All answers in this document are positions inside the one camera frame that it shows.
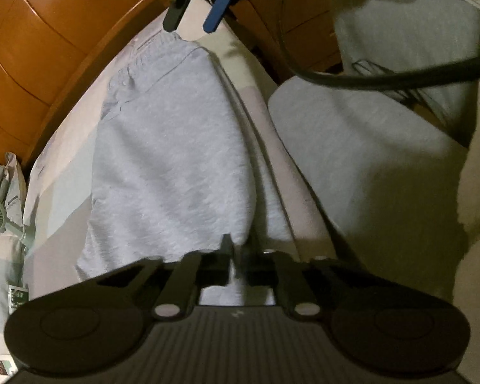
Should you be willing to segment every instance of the green fan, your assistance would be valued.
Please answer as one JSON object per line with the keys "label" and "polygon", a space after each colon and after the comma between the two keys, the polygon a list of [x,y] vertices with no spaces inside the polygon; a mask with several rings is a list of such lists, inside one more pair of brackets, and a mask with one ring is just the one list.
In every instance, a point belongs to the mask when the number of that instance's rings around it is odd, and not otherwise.
{"label": "green fan", "polygon": [[16,235],[21,243],[30,248],[34,242],[35,231],[34,227],[23,225],[22,227],[7,218],[5,206],[0,201],[0,232],[9,231]]}

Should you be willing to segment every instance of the mattress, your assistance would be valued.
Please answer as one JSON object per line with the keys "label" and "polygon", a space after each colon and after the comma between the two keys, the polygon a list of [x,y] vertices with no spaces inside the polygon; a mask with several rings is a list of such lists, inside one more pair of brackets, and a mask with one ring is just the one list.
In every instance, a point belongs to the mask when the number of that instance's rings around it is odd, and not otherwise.
{"label": "mattress", "polygon": [[[277,88],[276,84],[225,22],[213,34],[203,32],[202,25],[209,10],[210,5],[205,0],[192,0],[178,34],[184,40],[196,41],[218,57],[255,128],[264,134],[262,147],[276,175],[283,206],[288,214],[296,215],[295,222],[290,221],[294,236],[306,245],[301,258],[334,257],[334,247],[320,213],[268,114],[268,99]],[[164,14],[144,28],[103,70],[34,164],[23,218],[25,224],[36,226],[34,246],[23,270],[23,283],[28,286],[31,299],[79,281],[75,263],[85,245],[92,204],[96,128],[108,82],[150,37],[162,29],[163,17]]]}

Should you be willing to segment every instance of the orange wooden furniture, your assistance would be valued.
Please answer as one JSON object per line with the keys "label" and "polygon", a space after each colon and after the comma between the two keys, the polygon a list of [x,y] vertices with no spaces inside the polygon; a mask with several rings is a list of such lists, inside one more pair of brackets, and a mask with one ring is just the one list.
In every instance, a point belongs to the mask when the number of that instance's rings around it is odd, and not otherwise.
{"label": "orange wooden furniture", "polygon": [[0,163],[28,171],[101,70],[170,0],[0,0]]}

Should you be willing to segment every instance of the metal bolt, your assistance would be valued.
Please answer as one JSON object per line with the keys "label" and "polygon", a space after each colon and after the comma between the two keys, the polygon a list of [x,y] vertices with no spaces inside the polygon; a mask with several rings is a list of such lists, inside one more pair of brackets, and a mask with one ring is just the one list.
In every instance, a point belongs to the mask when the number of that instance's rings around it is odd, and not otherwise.
{"label": "metal bolt", "polygon": [[301,316],[315,316],[320,313],[320,306],[310,302],[299,303],[295,311]]}
{"label": "metal bolt", "polygon": [[180,308],[170,303],[155,307],[155,313],[160,317],[175,317],[179,312]]}

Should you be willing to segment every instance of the white logo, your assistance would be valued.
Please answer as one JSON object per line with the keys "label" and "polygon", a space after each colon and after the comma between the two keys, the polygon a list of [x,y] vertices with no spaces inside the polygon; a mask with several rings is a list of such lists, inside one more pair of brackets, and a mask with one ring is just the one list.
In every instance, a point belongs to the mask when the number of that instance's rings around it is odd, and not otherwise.
{"label": "white logo", "polygon": [[237,310],[235,313],[232,313],[231,316],[233,317],[236,317],[237,319],[240,317],[240,316],[243,316],[245,315],[245,313],[243,312],[243,310]]}

